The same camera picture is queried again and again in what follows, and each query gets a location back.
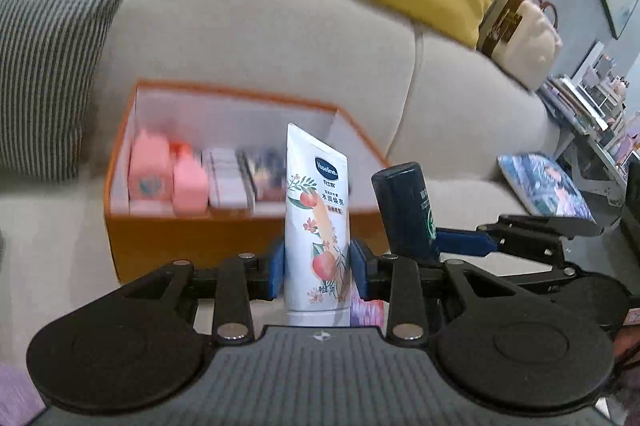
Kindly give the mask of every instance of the metal screw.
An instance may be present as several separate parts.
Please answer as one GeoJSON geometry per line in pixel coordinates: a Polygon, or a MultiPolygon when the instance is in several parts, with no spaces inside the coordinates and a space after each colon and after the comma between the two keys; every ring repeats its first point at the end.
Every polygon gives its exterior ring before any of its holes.
{"type": "Polygon", "coordinates": [[[424,330],[422,330],[420,325],[402,323],[394,327],[393,333],[396,338],[400,338],[401,340],[415,341],[424,335],[424,330]]]}
{"type": "Polygon", "coordinates": [[[249,333],[249,329],[242,323],[225,323],[218,327],[218,335],[230,341],[241,340],[249,333]]]}

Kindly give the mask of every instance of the open box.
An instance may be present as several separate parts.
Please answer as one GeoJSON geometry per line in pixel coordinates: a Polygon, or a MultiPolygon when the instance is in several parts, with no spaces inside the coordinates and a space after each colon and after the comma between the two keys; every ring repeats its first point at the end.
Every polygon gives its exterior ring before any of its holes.
{"type": "Polygon", "coordinates": [[[104,217],[120,282],[178,258],[206,268],[240,252],[261,254],[284,234],[283,215],[257,216],[249,209],[210,209],[195,217],[132,214],[127,176],[137,132],[160,132],[200,149],[284,148],[288,123],[347,156],[351,236],[383,253],[388,245],[370,178],[388,164],[343,110],[255,91],[140,79],[114,142],[104,189],[104,217]]]}

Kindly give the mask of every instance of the white tube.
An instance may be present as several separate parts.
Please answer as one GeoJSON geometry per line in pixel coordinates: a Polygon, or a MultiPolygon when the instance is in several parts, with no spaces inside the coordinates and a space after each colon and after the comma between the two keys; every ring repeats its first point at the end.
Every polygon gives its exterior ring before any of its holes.
{"type": "Polygon", "coordinates": [[[293,326],[348,326],[347,158],[289,124],[284,297],[293,326]]]}

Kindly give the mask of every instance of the beige sofa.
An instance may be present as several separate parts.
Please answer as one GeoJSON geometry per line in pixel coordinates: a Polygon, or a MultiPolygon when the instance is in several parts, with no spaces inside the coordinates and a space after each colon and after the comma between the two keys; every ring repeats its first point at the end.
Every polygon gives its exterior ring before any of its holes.
{"type": "MultiPolygon", "coordinates": [[[[495,157],[552,153],[558,142],[539,99],[483,56],[359,0],[125,0],[97,69],[80,179],[43,186],[0,175],[0,361],[24,363],[41,326],[117,287],[102,182],[137,76],[339,104],[393,163],[421,163],[446,227],[521,213],[492,182],[495,157]]],[[[486,265],[530,268],[501,255],[486,265]]]]}

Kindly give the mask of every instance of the blue patterned pillow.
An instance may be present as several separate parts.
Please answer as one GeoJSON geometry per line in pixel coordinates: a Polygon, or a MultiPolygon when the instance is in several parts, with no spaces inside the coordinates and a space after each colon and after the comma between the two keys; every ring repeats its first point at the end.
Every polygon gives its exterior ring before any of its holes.
{"type": "Polygon", "coordinates": [[[553,160],[536,153],[501,155],[498,165],[532,215],[593,219],[580,191],[553,160]]]}

